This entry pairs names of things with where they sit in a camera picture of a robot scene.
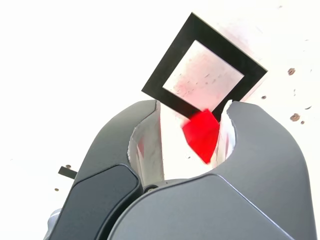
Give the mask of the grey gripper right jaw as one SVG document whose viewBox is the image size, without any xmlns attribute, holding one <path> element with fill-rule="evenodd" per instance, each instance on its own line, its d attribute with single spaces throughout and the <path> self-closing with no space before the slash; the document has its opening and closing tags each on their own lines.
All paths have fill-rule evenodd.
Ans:
<svg viewBox="0 0 320 240">
<path fill-rule="evenodd" d="M 233 152 L 213 170 L 131 204 L 111 240 L 313 240 L 308 169 L 292 135 L 257 105 L 233 102 Z"/>
</svg>

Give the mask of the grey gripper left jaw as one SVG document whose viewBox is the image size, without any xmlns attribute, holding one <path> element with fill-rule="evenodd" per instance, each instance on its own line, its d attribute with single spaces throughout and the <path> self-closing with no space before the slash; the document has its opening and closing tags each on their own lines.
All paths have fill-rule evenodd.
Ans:
<svg viewBox="0 0 320 240">
<path fill-rule="evenodd" d="M 145 187 L 163 180 L 160 103 L 139 101 L 97 134 L 47 239 L 107 239 Z"/>
</svg>

